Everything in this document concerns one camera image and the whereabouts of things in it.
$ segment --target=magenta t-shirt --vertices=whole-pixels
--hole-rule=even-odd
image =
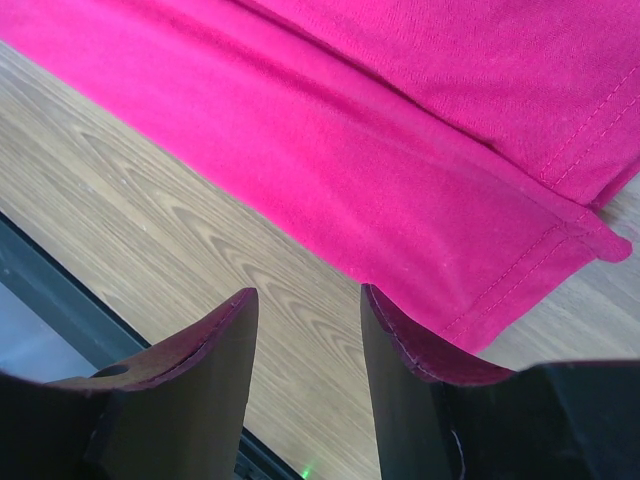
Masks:
[[[631,252],[637,1],[0,0],[0,38],[466,350]]]

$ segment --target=black frame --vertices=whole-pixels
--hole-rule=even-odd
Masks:
[[[150,346],[1,212],[0,282],[98,370]],[[302,479],[246,428],[236,475],[246,480]]]

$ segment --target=black plastic part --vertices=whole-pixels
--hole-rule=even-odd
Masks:
[[[426,329],[407,348],[411,329],[401,339],[398,326],[411,320],[371,292],[362,334],[384,480],[640,479],[640,360],[548,363],[489,381],[492,365],[469,368]],[[466,363],[476,383],[440,381],[443,362],[449,376]]]
[[[99,370],[150,346],[2,213],[0,282]],[[236,479],[301,478],[243,428]]]

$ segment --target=wooden floor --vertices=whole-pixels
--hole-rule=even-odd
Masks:
[[[151,342],[257,286],[247,427],[309,479],[379,478],[358,286],[6,46],[0,210]],[[639,178],[606,216],[640,243]],[[638,254],[593,264],[483,356],[638,356],[639,292]]]

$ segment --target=wood grain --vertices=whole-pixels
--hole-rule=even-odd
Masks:
[[[246,425],[310,479],[379,478],[358,286],[6,46],[0,210],[152,342],[257,286]],[[640,242],[640,178],[604,216]],[[640,356],[638,292],[638,254],[594,263],[482,356]]]

